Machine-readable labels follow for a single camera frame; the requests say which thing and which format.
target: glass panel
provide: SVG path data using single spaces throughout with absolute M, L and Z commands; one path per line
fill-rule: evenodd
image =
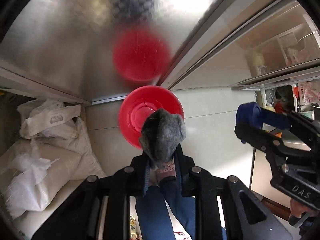
M 297 1 L 256 26 L 236 44 L 244 50 L 252 77 L 320 58 L 319 30 Z

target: triangular cutout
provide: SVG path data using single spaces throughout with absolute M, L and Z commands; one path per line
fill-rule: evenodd
M 267 216 L 252 202 L 246 193 L 240 192 L 240 200 L 250 225 L 254 225 L 267 219 Z

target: white plastic bag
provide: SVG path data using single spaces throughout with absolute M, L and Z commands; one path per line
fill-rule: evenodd
M 0 191 L 12 218 L 43 211 L 76 170 L 81 156 L 20 139 L 0 157 Z
M 57 100 L 34 100 L 18 106 L 17 110 L 21 114 L 20 135 L 25 139 L 69 139 L 78 135 L 71 119 L 80 115 L 80 105 L 64 107 L 63 102 Z
M 90 175 L 97 175 L 99 178 L 105 177 L 106 174 L 103 172 L 97 157 L 92 151 L 86 125 L 80 117 L 77 118 L 76 126 L 78 138 L 65 140 L 38 138 L 37 140 L 76 152 L 82 156 L 79 166 L 72 174 L 71 179 L 86 179 Z

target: person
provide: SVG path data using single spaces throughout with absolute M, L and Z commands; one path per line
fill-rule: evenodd
M 174 160 L 166 163 L 164 169 L 156 171 L 158 185 L 149 182 L 145 196 L 138 196 L 136 212 L 143 240 L 175 240 L 172 223 L 166 206 L 185 231 L 195 240 L 196 201 L 193 197 L 182 197 L 176 178 Z M 222 229 L 223 239 L 227 239 Z

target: blue pants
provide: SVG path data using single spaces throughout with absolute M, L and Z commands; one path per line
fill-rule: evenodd
M 137 197 L 136 211 L 143 240 L 175 240 L 165 201 L 192 240 L 196 235 L 196 203 L 193 197 L 182 197 L 175 177 L 164 178 L 150 186 L 144 197 Z

